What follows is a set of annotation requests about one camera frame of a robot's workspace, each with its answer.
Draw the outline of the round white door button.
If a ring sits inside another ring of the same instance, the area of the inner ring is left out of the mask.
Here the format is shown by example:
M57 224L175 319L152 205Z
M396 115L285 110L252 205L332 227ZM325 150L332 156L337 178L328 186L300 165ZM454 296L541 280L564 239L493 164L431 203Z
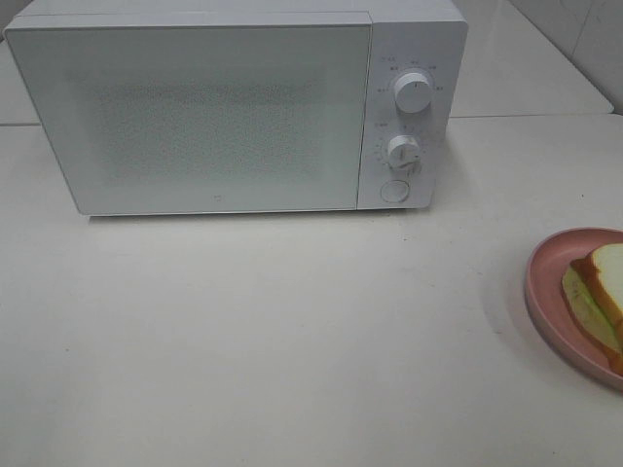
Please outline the round white door button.
M402 180L390 180L381 187L381 198L385 202L400 203L405 201L410 193L410 186Z

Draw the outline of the white microwave door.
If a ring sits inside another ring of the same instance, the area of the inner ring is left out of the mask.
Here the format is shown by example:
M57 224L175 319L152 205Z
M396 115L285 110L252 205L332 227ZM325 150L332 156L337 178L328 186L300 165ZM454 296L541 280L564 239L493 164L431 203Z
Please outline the white microwave door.
M352 209L371 29L12 30L79 212Z

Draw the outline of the pink round plate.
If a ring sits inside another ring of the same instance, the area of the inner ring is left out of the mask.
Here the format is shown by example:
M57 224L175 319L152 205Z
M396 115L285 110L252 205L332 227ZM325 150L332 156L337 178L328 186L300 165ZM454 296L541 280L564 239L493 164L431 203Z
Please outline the pink round plate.
M604 228L554 233L532 251L524 280L532 324L549 347L579 373L618 392L622 390L622 376L611 370L606 356L574 324L562 279L571 261L621 241L622 232Z

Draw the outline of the sandwich with lettuce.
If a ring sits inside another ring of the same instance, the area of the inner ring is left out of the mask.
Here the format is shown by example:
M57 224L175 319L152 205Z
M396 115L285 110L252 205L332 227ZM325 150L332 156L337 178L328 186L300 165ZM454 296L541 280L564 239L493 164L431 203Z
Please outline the sandwich with lettuce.
M569 314L582 335L622 374L622 245L572 260L562 278Z

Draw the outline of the white lower microwave knob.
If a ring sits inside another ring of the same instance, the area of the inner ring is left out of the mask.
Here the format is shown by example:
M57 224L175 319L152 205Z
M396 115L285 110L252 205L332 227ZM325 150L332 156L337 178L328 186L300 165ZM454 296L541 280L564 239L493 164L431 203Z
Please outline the white lower microwave knob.
M420 162L421 146L417 138L397 135L387 143L386 162L394 170L410 170Z

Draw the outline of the white microwave knob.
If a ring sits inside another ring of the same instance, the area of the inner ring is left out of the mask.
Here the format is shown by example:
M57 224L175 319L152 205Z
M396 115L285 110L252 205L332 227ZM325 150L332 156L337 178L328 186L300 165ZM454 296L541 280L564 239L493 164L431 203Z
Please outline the white microwave knob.
M417 138L397 135L387 143L386 162L394 170L410 170L420 162L421 146Z
M400 111L417 114L431 102L432 83L421 71L410 71L396 80L393 94L395 104Z

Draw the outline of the white upper microwave knob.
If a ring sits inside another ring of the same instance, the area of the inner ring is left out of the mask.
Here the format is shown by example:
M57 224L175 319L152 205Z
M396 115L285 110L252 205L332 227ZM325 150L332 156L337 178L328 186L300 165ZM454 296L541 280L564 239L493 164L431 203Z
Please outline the white upper microwave knob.
M431 102L432 83L421 71L410 71L396 80L393 94L395 104L400 111L417 114Z

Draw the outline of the white microwave oven body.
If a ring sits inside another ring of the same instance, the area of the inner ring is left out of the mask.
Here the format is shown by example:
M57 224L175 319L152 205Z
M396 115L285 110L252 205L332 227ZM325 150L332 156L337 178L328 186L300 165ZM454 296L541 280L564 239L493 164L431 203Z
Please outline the white microwave oven body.
M4 36L79 212L423 208L450 1L35 1Z

